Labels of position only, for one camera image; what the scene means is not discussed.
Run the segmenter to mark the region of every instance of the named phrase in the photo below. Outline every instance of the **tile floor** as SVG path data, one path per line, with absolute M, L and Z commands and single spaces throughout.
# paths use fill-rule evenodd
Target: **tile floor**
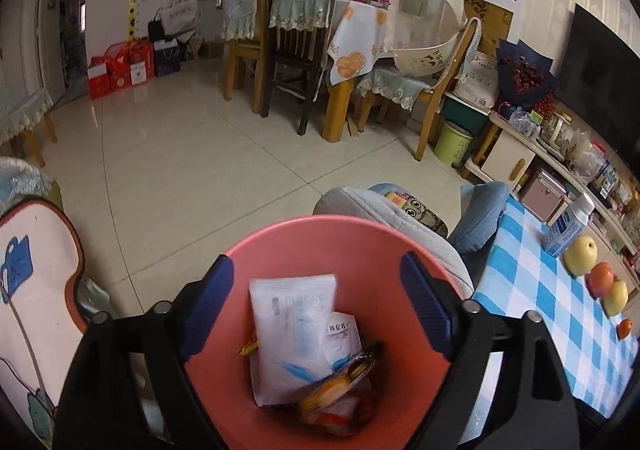
M 307 133 L 300 107 L 276 92 L 268 118 L 252 93 L 222 97 L 222 61 L 53 112 L 58 143 L 36 130 L 45 170 L 60 183 L 78 230 L 86 271 L 123 314 L 140 314 L 202 277 L 216 256 L 267 224 L 310 214 L 334 186 L 394 182 L 447 223 L 460 218 L 463 180 L 431 150 L 418 163 L 417 134 L 370 123 L 359 138 L 321 137 L 323 112 Z

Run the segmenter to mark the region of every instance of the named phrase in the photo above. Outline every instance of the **green trash can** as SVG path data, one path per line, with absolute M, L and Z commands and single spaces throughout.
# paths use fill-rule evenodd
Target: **green trash can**
M 434 154 L 443 163 L 459 163 L 466 154 L 473 137 L 461 126 L 445 122 Z

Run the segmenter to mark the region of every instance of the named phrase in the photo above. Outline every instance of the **metal bolt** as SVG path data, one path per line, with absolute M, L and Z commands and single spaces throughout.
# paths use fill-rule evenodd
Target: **metal bolt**
M 465 311 L 468 313 L 479 313 L 480 312 L 480 304 L 475 300 L 465 300 L 462 303 L 462 307 L 465 308 Z
M 533 309 L 527 311 L 527 318 L 532 322 L 535 322 L 536 324 L 542 322 L 542 315 L 539 312 L 534 311 Z
M 172 305 L 173 304 L 168 300 L 161 300 L 154 306 L 154 313 L 156 313 L 157 315 L 168 313 L 169 311 L 171 311 Z
M 103 322 L 106 322 L 109 318 L 110 315 L 106 311 L 98 311 L 92 318 L 92 322 L 94 324 L 101 324 Z

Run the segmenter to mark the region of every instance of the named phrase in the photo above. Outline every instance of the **television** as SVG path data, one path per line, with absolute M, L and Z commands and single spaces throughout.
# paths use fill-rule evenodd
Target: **television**
M 640 176 L 640 58 L 577 4 L 556 97 Z

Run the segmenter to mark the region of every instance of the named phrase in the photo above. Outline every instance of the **white plastic bottle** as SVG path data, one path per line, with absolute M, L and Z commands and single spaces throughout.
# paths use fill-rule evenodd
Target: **white plastic bottle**
M 542 238 L 542 248 L 551 256 L 564 252 L 588 224 L 594 208 L 587 194 L 578 197 L 549 227 Z

